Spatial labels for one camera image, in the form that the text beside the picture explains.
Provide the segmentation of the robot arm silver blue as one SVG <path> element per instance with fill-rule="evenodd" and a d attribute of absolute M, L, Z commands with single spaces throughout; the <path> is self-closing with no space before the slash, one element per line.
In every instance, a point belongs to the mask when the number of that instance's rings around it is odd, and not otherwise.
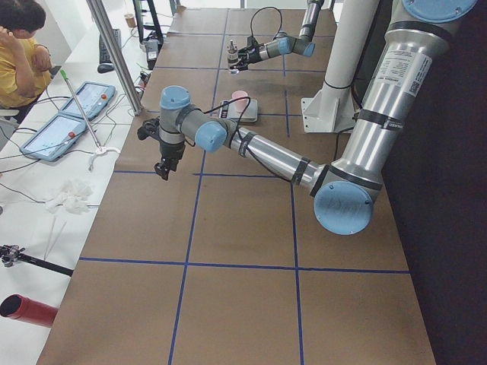
<path fill-rule="evenodd" d="M 301 30 L 297 37 L 289 36 L 282 29 L 283 17 L 279 9 L 272 6 L 258 9 L 250 19 L 250 35 L 247 37 L 247 46 L 238 49 L 233 40 L 230 40 L 227 45 L 228 71 L 235 75 L 240 71 L 247 70 L 251 64 L 291 53 L 311 57 L 315 50 L 313 37 L 323 4 L 324 1 L 307 2 L 307 10 L 305 11 Z M 271 41 L 259 43 L 254 36 L 253 20 L 258 13 L 266 9 L 273 9 L 279 13 L 279 28 Z"/>
<path fill-rule="evenodd" d="M 315 216 L 328 231 L 350 235 L 366 228 L 383 185 L 381 171 L 432 62 L 448 51 L 475 2 L 394 1 L 384 49 L 353 113 L 351 89 L 377 6 L 376 1 L 345 2 L 323 86 L 302 101 L 306 132 L 350 134 L 340 157 L 314 163 L 242 127 L 238 119 L 202 111 L 186 88 L 171 85 L 161 92 L 154 124 L 139 129 L 159 142 L 156 173 L 167 178 L 175 171 L 188 140 L 207 152 L 230 148 L 278 178 L 306 187 Z"/>

